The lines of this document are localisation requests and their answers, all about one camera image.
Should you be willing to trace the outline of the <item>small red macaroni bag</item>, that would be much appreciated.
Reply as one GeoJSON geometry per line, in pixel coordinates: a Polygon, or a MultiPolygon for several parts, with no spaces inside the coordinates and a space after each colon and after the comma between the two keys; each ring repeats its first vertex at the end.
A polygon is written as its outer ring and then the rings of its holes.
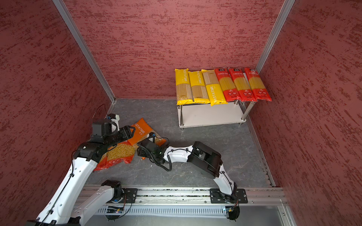
{"type": "Polygon", "coordinates": [[[112,148],[107,152],[106,168],[110,168],[119,163],[130,164],[134,154],[135,148],[129,141],[119,143],[115,148],[112,148]]]}

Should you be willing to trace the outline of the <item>red spaghetti bag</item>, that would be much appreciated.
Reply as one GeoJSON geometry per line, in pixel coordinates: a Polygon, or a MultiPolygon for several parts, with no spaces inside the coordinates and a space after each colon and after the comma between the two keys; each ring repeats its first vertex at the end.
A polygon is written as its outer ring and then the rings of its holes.
{"type": "Polygon", "coordinates": [[[251,87],[241,69],[229,68],[229,74],[243,102],[256,102],[251,87]]]}
{"type": "Polygon", "coordinates": [[[272,101],[259,73],[255,69],[245,68],[251,91],[256,100],[272,101]]]}
{"type": "Polygon", "coordinates": [[[217,68],[214,69],[219,84],[221,86],[222,92],[227,102],[234,102],[241,100],[241,96],[229,75],[227,69],[217,68]]]}

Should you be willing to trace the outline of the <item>yellow spaghetti bag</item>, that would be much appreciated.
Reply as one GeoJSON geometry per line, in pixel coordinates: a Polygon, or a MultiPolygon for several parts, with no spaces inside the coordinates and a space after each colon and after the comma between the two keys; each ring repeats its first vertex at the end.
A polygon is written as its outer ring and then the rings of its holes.
{"type": "Polygon", "coordinates": [[[227,104],[223,91],[219,84],[218,78],[214,70],[201,70],[206,86],[206,91],[210,100],[210,105],[227,104]]]}
{"type": "Polygon", "coordinates": [[[210,104],[202,72],[194,71],[188,74],[195,104],[210,104]]]}
{"type": "Polygon", "coordinates": [[[175,69],[177,105],[194,104],[189,69],[175,69]]]}

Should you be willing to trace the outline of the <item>orange pasta bag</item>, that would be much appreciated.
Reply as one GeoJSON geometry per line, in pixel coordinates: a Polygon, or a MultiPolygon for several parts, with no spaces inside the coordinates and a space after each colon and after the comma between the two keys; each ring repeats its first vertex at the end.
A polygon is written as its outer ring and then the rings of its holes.
{"type": "Polygon", "coordinates": [[[137,123],[132,125],[132,127],[135,128],[135,133],[133,137],[128,140],[128,142],[135,148],[135,150],[138,148],[137,143],[147,138],[149,133],[155,133],[155,143],[158,146],[167,143],[167,140],[165,138],[161,138],[161,136],[156,133],[156,131],[154,131],[143,118],[141,118],[137,123]]]}

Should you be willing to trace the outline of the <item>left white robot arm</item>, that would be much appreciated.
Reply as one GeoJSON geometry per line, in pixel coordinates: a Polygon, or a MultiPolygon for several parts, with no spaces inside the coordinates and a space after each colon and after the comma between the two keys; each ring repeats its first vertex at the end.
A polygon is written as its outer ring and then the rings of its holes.
{"type": "Polygon", "coordinates": [[[88,177],[104,154],[134,136],[133,126],[119,127],[118,119],[101,119],[92,124],[90,139],[72,156],[71,166],[57,191],[35,220],[27,226],[83,226],[107,202],[126,201],[121,183],[106,180],[77,208],[74,207],[88,177]]]}

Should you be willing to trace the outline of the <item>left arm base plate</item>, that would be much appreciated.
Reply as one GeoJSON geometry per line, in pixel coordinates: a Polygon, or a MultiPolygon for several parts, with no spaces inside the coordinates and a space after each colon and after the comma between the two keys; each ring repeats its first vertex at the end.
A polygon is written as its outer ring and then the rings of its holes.
{"type": "Polygon", "coordinates": [[[119,188],[115,189],[112,203],[135,203],[137,188],[119,188]]]}

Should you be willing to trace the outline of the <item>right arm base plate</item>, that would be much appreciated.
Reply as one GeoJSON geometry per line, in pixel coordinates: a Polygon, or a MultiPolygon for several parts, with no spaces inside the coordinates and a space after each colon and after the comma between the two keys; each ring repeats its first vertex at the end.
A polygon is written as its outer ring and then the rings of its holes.
{"type": "Polygon", "coordinates": [[[222,193],[217,188],[211,188],[210,190],[211,203],[229,203],[229,204],[245,204],[248,203],[248,198],[245,189],[235,189],[231,195],[222,193]]]}

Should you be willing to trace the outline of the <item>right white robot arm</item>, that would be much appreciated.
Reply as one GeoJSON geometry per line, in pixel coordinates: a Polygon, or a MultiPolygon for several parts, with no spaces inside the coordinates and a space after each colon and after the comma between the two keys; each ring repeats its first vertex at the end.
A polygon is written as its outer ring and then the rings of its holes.
{"type": "Polygon", "coordinates": [[[204,177],[212,179],[219,188],[221,197],[228,203],[238,203],[237,185],[225,171],[222,156],[216,150],[196,141],[189,147],[157,145],[154,138],[137,143],[137,155],[149,158],[156,166],[170,172],[173,163],[189,163],[204,177]]]}

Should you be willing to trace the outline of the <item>red spaghetti bag front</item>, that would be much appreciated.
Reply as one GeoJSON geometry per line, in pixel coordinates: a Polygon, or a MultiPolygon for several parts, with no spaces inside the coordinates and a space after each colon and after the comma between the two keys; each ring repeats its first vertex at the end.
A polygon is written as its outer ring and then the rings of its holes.
{"type": "Polygon", "coordinates": [[[229,74],[243,102],[256,102],[251,87],[241,69],[229,68],[229,74]]]}

